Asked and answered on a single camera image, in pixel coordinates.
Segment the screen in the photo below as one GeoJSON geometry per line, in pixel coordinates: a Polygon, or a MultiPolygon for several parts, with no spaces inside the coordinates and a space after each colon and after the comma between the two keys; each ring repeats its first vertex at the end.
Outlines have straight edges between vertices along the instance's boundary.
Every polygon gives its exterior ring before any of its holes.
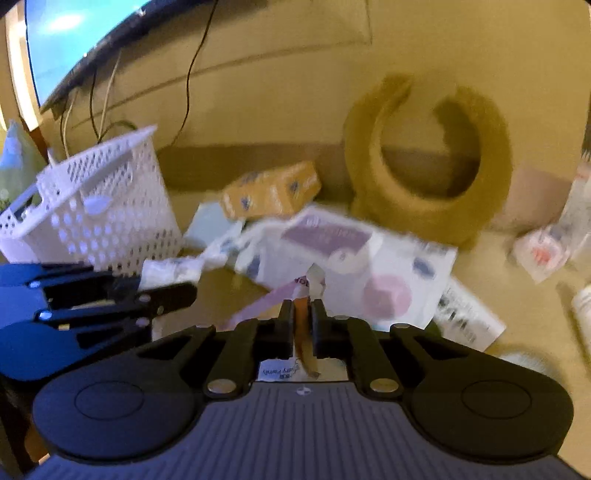
{"type": "Polygon", "coordinates": [[[25,19],[39,105],[80,59],[145,0],[26,0],[25,19]]]}

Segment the white container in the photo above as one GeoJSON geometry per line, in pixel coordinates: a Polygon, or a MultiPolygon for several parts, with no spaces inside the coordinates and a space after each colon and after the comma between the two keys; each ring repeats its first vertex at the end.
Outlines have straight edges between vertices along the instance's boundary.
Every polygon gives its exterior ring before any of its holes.
{"type": "Polygon", "coordinates": [[[175,257],[178,229],[152,145],[156,127],[115,138],[56,166],[0,214],[10,262],[85,261],[140,273],[145,259],[175,257]],[[39,192],[41,203],[28,201],[39,192]]]}
{"type": "Polygon", "coordinates": [[[591,354],[591,285],[587,285],[574,296],[571,306],[587,354],[591,354]]]}

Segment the circular pad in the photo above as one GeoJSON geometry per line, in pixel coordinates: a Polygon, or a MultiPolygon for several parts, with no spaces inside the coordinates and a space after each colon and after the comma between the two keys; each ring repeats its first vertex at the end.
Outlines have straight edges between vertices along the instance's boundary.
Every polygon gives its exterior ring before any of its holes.
{"type": "Polygon", "coordinates": [[[411,408],[428,437],[486,461],[555,453],[573,420],[554,380],[486,355],[435,362],[411,408]]]}
{"type": "Polygon", "coordinates": [[[99,382],[82,389],[74,404],[80,413],[95,420],[116,420],[132,415],[144,403],[141,388],[126,382],[99,382]]]}
{"type": "Polygon", "coordinates": [[[194,393],[174,367],[134,353],[56,378],[33,404],[35,425],[49,444],[102,461],[164,448],[181,437],[195,412],[194,393]]]}
{"type": "Polygon", "coordinates": [[[473,383],[462,392],[462,401],[473,413],[487,419],[513,419],[531,405],[527,391],[500,380],[473,383]]]}

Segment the black cable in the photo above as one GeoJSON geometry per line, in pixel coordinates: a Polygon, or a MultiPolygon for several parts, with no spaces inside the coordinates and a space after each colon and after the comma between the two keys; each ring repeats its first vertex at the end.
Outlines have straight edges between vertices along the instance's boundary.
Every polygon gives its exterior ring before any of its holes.
{"type": "Polygon", "coordinates": [[[209,19],[207,20],[207,25],[205,25],[205,31],[203,32],[203,37],[201,38],[201,43],[197,47],[197,51],[195,52],[195,55],[193,56],[193,59],[191,60],[191,65],[189,65],[189,71],[187,72],[187,82],[186,82],[187,111],[185,112],[185,118],[183,119],[183,123],[181,124],[181,128],[178,129],[177,134],[174,136],[173,141],[170,143],[171,146],[174,145],[175,142],[178,140],[179,135],[181,134],[185,124],[187,123],[187,118],[189,118],[189,110],[191,108],[191,98],[189,95],[189,81],[191,79],[191,71],[193,70],[193,65],[195,64],[195,60],[197,60],[197,55],[199,55],[199,52],[201,51],[201,49],[203,48],[203,45],[205,44],[205,41],[207,40],[207,34],[209,33],[209,27],[211,27],[213,14],[216,12],[216,8],[217,8],[218,3],[219,3],[219,0],[215,0],[213,3],[212,11],[209,14],[209,19]]]}
{"type": "Polygon", "coordinates": [[[109,126],[107,128],[105,128],[105,131],[99,137],[98,142],[96,144],[98,145],[99,143],[101,143],[103,141],[103,139],[105,138],[106,133],[109,130],[111,130],[111,128],[116,127],[117,125],[120,125],[122,127],[127,127],[130,130],[137,130],[138,129],[138,127],[133,122],[130,122],[128,120],[117,120],[116,122],[109,124],[109,126]]]}
{"type": "Polygon", "coordinates": [[[89,103],[88,108],[90,110],[90,123],[92,124],[92,129],[95,132],[95,137],[98,140],[99,139],[99,131],[96,129],[95,114],[92,112],[92,99],[95,95],[95,86],[96,86],[96,72],[97,72],[97,69],[95,69],[95,73],[92,76],[92,85],[90,86],[90,99],[88,101],[88,103],[89,103]]]}

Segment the cardboard box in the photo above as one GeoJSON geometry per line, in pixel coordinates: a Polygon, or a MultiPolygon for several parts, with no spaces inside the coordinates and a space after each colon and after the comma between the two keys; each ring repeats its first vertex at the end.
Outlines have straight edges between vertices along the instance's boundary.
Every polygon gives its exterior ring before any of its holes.
{"type": "Polygon", "coordinates": [[[289,167],[244,175],[222,192],[228,218],[291,216],[320,191],[314,164],[303,161],[289,167]]]}

